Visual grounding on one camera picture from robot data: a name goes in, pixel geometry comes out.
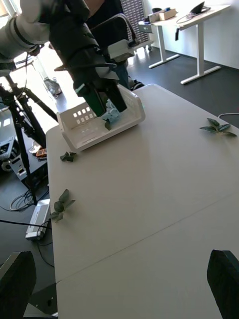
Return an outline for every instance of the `white plastic basket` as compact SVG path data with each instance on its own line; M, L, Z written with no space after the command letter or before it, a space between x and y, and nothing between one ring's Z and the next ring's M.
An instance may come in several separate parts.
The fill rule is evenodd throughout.
M77 153L83 151L145 120L140 98L121 85L119 90L127 109L120 114L120 118L115 123L111 124L110 131L105 128L106 122L96 117L87 103L57 113L62 135L71 151Z

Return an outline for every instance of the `desk leg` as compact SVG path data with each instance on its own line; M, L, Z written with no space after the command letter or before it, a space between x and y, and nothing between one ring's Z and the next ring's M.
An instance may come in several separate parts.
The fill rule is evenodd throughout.
M170 56L169 58L166 58L164 38L163 38L163 28L160 25L157 26L157 35L158 35L158 42L159 42L159 45L160 45L161 61L150 65L149 66L150 69L153 69L156 66L159 66L159 65L162 65L162 64L164 64L166 62L174 60L174 59L176 59L176 58L178 58L180 56L179 54L176 54L176 55Z
M186 80L181 81L181 84L187 84L189 82L195 81L205 75L213 73L220 70L220 66L215 66L212 69L204 71L204 23L196 25L197 28L197 70L198 74L194 75Z

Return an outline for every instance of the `white device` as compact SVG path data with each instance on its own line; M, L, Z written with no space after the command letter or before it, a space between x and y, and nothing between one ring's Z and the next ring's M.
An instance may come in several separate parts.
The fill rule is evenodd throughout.
M50 200L40 200L34 210L30 224L47 226L47 221L50 217ZM28 240L39 240L46 232L46 228L39 226L29 226L26 231L25 238Z

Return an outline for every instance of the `eucalyptus sprig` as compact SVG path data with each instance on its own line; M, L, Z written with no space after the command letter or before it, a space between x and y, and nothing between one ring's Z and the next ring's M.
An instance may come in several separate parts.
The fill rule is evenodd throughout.
M51 214L51 219L56 223L63 219L65 211L74 204L75 200L69 200L70 192L68 189L59 197L59 200L55 202L54 209L55 211Z
M73 153L73 152L65 152L64 155L62 155L60 157L61 161L70 161L70 162L73 162L75 157L76 157L77 153Z
M203 126L202 128L200 128L201 130L208 131L213 134L222 134L231 138L237 137L236 134L228 132L228 129L231 127L230 124L220 125L220 123L218 123L218 121L214 119L208 119L208 121L211 126Z

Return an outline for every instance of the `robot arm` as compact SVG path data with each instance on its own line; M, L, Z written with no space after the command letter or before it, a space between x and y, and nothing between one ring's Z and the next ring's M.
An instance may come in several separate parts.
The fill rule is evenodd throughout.
M90 11L84 0L21 0L22 14L0 30L0 62L11 62L23 52L49 41L63 62L78 96L97 116L105 113L107 96L119 112L127 106L117 87L116 66L106 63L86 25Z

